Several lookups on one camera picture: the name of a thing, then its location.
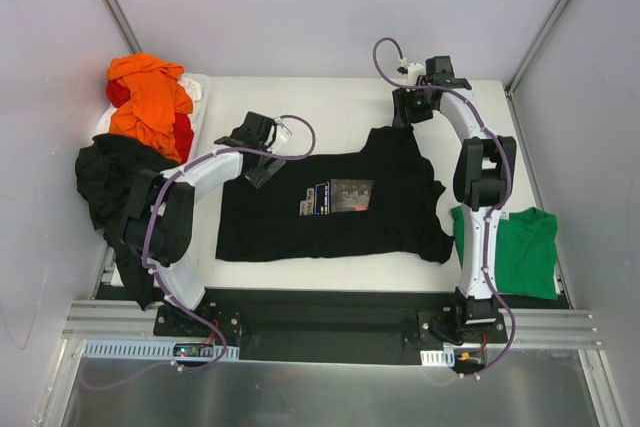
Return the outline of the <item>black printed t shirt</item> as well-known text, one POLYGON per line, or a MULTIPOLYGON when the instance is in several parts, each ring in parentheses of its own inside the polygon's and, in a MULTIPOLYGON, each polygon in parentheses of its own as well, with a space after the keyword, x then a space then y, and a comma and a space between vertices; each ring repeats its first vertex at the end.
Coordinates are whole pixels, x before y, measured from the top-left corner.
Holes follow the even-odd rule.
POLYGON ((225 184, 216 256, 228 262, 407 252, 449 260, 445 188, 410 127, 373 128, 360 151, 286 163, 262 187, 225 184))

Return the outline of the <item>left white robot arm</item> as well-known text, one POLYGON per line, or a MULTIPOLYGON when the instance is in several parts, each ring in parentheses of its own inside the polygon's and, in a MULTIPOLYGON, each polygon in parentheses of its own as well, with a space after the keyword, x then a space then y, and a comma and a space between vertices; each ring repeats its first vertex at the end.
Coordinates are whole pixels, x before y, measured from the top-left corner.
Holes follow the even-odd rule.
POLYGON ((200 304, 205 288, 188 255, 196 203, 241 176, 264 184, 284 165, 275 154, 291 136, 282 118, 249 112, 205 154, 176 168, 146 168, 134 176, 119 239, 141 256, 165 299, 182 305, 176 321, 187 334, 205 333, 212 321, 209 308, 200 304))

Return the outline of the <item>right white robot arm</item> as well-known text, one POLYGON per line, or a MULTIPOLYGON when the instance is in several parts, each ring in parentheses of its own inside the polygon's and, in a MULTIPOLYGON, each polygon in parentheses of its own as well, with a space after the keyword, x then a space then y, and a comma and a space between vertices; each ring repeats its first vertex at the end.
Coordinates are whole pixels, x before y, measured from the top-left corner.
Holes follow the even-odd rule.
POLYGON ((399 59, 404 80, 392 92, 395 127, 424 122, 438 113, 454 129, 460 152, 452 181, 464 219, 462 272, 457 289, 476 301, 493 296, 498 223, 509 199, 515 168, 516 142, 498 136, 483 118, 471 83, 454 74, 448 56, 425 63, 399 59))

